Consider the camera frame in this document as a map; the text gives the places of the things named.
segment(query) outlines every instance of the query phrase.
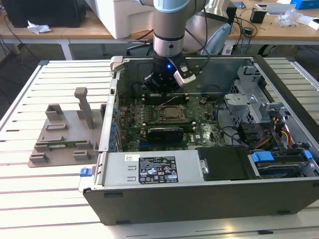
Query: circuit board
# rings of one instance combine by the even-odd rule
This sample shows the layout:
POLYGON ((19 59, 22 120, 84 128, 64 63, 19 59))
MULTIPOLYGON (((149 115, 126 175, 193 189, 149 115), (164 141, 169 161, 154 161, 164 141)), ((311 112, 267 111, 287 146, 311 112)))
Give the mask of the circuit board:
POLYGON ((194 150, 205 146, 224 146, 223 134, 217 128, 214 115, 216 102, 201 95, 187 96, 186 104, 148 105, 134 99, 120 108, 122 149, 124 152, 194 150), (151 143, 148 129, 182 128, 182 141, 151 143))

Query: warning label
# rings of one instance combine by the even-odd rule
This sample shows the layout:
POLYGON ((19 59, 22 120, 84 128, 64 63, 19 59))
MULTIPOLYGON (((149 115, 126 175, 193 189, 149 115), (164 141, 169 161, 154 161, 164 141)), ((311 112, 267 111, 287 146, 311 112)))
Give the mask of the warning label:
POLYGON ((175 157, 139 158, 139 182, 178 183, 175 157))

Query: wooden table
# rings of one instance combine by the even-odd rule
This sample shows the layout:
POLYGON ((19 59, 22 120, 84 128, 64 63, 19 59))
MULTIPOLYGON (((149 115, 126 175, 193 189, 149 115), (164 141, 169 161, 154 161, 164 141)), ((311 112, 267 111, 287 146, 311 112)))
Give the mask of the wooden table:
MULTIPOLYGON (((276 0, 266 0, 262 3, 274 3, 276 0)), ((261 3, 260 1, 244 0, 247 8, 252 8, 254 4, 261 3)), ((237 15, 240 16, 243 10, 237 10, 237 15)), ((318 16, 318 9, 301 10, 304 15, 318 16)), ((251 11, 245 11, 241 17, 249 20, 251 11)), ((4 14, 0 16, 0 34, 6 43, 19 43, 17 39, 8 30, 4 23, 4 14)), ((275 21, 275 16, 266 15, 262 24, 256 24, 258 34, 252 39, 251 44, 296 44, 296 45, 317 45, 319 41, 319 31, 315 31, 309 26, 299 24, 299 26, 279 27, 275 21)), ((102 22, 92 11, 87 11, 85 20, 80 28, 68 27, 53 27, 51 32, 41 33, 39 35, 31 33, 27 28, 14 28, 9 23, 10 28, 19 37, 23 43, 43 43, 43 44, 60 44, 66 60, 72 60, 72 52, 70 44, 83 43, 128 43, 132 39, 136 39, 146 32, 132 34, 128 38, 114 39, 109 31, 105 28, 102 22)), ((233 45, 240 36, 239 27, 234 24, 231 33, 226 41, 223 54, 230 54, 233 45)))
MULTIPOLYGON (((20 42, 9 31, 5 24, 4 16, 5 14, 1 14, 0 16, 0 35, 5 43, 15 46, 15 44, 20 42)), ((10 29, 23 43, 60 44, 66 60, 73 60, 70 44, 128 43, 130 40, 136 39, 144 34, 143 32, 140 32, 132 34, 128 38, 114 39, 93 11, 87 11, 86 18, 82 22, 80 28, 52 27, 50 32, 41 33, 39 35, 30 32, 26 27, 14 28, 8 18, 6 18, 6 20, 10 29)))
MULTIPOLYGON (((260 1, 243 1, 247 9, 253 8, 255 4, 262 3, 276 3, 276 0, 260 1)), ((249 21, 251 10, 238 9, 237 16, 249 21)), ((298 10, 298 12, 307 16, 319 16, 319 9, 298 10)), ((261 24, 254 25, 258 29, 258 33, 251 40, 251 44, 274 44, 274 45, 318 45, 319 44, 319 30, 298 23, 298 26, 279 27, 276 23, 277 16, 265 15, 264 21, 261 24)), ((244 26, 252 27, 251 24, 244 22, 244 26)), ((233 45, 240 37, 240 30, 237 24, 233 24, 231 33, 226 41, 224 54, 231 51, 233 45)))

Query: floor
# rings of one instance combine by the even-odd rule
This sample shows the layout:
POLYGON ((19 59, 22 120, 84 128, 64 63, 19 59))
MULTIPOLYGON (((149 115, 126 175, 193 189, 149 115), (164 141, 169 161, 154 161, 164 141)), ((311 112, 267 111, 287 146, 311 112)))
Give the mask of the floor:
MULTIPOLYGON (((100 44, 76 44, 72 45, 72 51, 76 60, 95 60, 110 59, 114 55, 126 55, 128 44, 107 44, 108 55, 102 54, 100 44)), ((64 60, 62 49, 55 44, 32 44, 26 45, 40 60, 64 60)), ((9 55, 0 63, 0 119, 3 117, 15 97, 19 94, 25 82, 37 66, 37 61, 23 47, 20 55, 9 55)), ((249 55, 257 54, 261 46, 253 45, 247 52, 249 55)), ((131 52, 131 55, 143 56, 146 49, 139 49, 131 52)), ((269 54, 271 57, 291 56, 295 51, 295 59, 309 72, 313 77, 319 79, 319 46, 294 47, 285 46, 284 49, 276 50, 273 48, 269 54)))

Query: robotic arm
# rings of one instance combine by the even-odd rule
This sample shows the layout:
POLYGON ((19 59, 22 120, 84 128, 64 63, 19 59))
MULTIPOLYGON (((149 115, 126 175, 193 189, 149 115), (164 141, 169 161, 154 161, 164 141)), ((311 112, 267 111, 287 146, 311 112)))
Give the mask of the robotic arm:
POLYGON ((209 0, 134 0, 155 7, 153 71, 144 83, 166 95, 196 79, 201 71, 191 68, 182 54, 186 22, 209 0))

